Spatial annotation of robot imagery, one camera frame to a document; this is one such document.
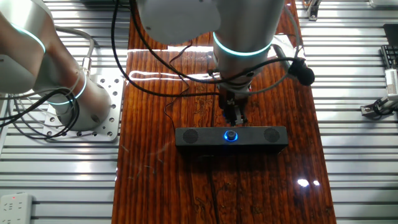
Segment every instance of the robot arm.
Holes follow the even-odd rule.
[[[284,1],[138,0],[137,6],[146,32],[164,44],[182,43],[213,32],[214,60],[220,77],[225,79],[267,61]],[[281,48],[276,52],[284,54]],[[245,93],[261,71],[258,68],[218,86],[219,106],[231,125],[247,121]]]
[[[59,87],[71,89],[80,105],[74,131],[98,126],[110,111],[108,92],[86,76],[56,33],[42,0],[0,0],[0,93],[23,93]],[[68,101],[55,95],[49,103],[62,123],[71,119]]]

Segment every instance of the round button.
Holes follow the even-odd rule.
[[[228,130],[227,132],[225,132],[224,138],[227,141],[233,142],[233,141],[238,140],[238,134],[235,131]]]

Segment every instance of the wooden table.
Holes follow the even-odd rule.
[[[294,1],[287,2],[297,19]],[[285,13],[277,32],[294,33]],[[164,60],[178,54],[146,38],[153,49],[163,49],[157,53]],[[212,41],[205,34],[193,43],[212,46]],[[127,71],[138,84],[161,93],[185,88],[147,50],[139,50],[145,47],[133,27],[129,48],[135,50]],[[212,61],[204,50],[185,52],[174,65],[185,74],[201,74],[214,67]],[[252,87],[269,86],[283,74],[280,64],[267,66]],[[215,91],[214,85],[189,84],[190,93]],[[311,88],[286,80],[250,97],[249,126],[287,128],[289,146],[277,156],[183,159],[164,115],[171,100],[127,87],[112,223],[336,223]],[[216,96],[177,99],[167,112],[176,127],[226,126]]]

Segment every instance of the keyboard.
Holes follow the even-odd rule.
[[[381,54],[383,56],[386,69],[392,68],[392,63],[395,60],[398,65],[398,46],[383,45],[381,46]]]

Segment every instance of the metal rail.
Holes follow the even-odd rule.
[[[111,0],[45,3],[56,25],[81,29],[100,44],[92,73],[119,75],[110,49]],[[359,107],[386,94],[378,50],[387,44],[382,25],[398,23],[398,11],[375,9],[365,0],[323,0],[318,20],[310,22],[301,1],[297,8],[308,64],[317,76],[313,95],[338,224],[397,223],[397,118],[370,121]],[[126,64],[129,13],[119,18],[118,54]],[[81,62],[86,40],[61,36]],[[38,111],[34,116],[45,119]],[[1,153],[0,195],[32,194],[33,224],[110,224],[117,156],[118,142],[60,147],[24,138],[11,126]]]

